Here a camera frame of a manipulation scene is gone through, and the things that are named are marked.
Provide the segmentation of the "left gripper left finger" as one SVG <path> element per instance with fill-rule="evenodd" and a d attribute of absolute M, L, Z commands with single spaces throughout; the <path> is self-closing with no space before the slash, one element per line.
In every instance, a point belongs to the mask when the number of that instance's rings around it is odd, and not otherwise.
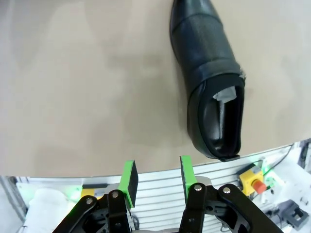
<path fill-rule="evenodd" d="M 135 229 L 138 172 L 134 161 L 124 165 L 120 183 L 100 199 L 86 195 L 55 228 L 55 233 L 131 233 Z"/>

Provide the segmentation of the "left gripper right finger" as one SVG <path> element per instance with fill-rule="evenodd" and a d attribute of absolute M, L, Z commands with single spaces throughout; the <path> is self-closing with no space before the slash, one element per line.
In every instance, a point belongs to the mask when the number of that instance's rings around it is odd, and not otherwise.
<path fill-rule="evenodd" d="M 219 189 L 207 177 L 196 177 L 190 156 L 180 157 L 186 207 L 180 233 L 200 233 L 204 217 L 215 216 L 232 233 L 277 233 L 279 227 L 233 184 Z"/>

